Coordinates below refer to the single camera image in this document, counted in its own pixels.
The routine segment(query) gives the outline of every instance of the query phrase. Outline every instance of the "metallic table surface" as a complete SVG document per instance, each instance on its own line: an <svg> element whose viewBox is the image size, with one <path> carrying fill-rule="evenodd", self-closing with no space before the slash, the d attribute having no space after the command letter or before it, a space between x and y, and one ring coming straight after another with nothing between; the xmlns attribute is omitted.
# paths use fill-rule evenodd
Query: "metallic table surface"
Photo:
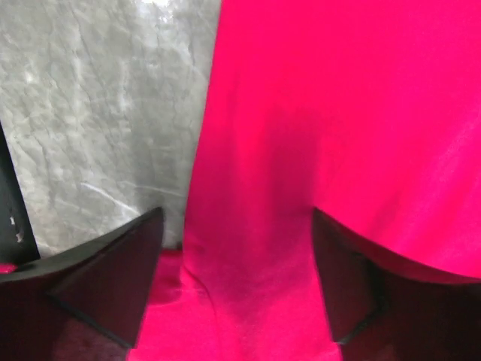
<svg viewBox="0 0 481 361"><path fill-rule="evenodd" d="M220 0L6 0L0 120L42 254L156 206L182 239Z"/></svg>

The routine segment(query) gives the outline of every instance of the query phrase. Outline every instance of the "scratch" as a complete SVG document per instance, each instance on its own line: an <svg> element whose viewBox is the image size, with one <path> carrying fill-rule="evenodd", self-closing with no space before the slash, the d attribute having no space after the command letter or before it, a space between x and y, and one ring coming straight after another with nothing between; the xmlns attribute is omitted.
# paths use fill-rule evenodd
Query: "scratch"
<svg viewBox="0 0 481 361"><path fill-rule="evenodd" d="M118 199L115 199L113 196L111 196L110 194L108 194L107 192L105 192L104 190L98 188L98 187L95 187L93 186L92 184L88 184L88 183L80 183L80 185L84 186L85 188L88 188L89 190L93 190L94 192L104 196L105 198L107 199L110 199L113 203L115 203L116 205L120 206L121 208L123 209L126 209L127 211L131 211L133 214L135 214L136 216L140 216L141 214L139 213L139 211L137 211L135 208L132 208L131 206L129 205L126 205L124 202L121 202L119 201Z"/></svg>
<svg viewBox="0 0 481 361"><path fill-rule="evenodd" d="M180 193L174 192L172 190L167 190L165 188L158 188L158 187L152 187L152 186L141 186L141 185L138 185L138 184L133 184L133 183L127 181L127 180L122 180L119 183L127 184L128 186L135 187L135 188L142 188L144 190L155 190L157 192L170 194L171 196L183 197Z"/></svg>

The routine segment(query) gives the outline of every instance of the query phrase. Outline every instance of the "scratched metal surface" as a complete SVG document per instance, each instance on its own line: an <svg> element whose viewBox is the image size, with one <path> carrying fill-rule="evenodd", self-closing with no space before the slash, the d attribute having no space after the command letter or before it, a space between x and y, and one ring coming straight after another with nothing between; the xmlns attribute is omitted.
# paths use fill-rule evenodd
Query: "scratched metal surface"
<svg viewBox="0 0 481 361"><path fill-rule="evenodd" d="M182 238L220 0L4 0L0 120L43 254L161 205Z"/></svg>

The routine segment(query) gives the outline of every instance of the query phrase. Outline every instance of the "wrinkled gray sheet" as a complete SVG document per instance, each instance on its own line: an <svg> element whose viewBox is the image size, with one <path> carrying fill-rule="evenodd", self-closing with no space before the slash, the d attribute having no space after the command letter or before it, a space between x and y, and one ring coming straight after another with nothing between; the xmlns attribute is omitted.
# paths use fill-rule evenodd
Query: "wrinkled gray sheet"
<svg viewBox="0 0 481 361"><path fill-rule="evenodd" d="M0 120L37 243L161 205L181 241L220 0L6 0Z"/></svg>

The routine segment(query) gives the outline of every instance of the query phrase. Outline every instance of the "gray surface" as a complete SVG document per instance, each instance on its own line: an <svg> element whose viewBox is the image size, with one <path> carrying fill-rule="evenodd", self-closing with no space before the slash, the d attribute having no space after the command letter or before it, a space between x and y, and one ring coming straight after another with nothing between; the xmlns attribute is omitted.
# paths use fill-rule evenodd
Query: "gray surface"
<svg viewBox="0 0 481 361"><path fill-rule="evenodd" d="M7 0L0 120L37 243L161 205L182 238L220 0Z"/></svg>

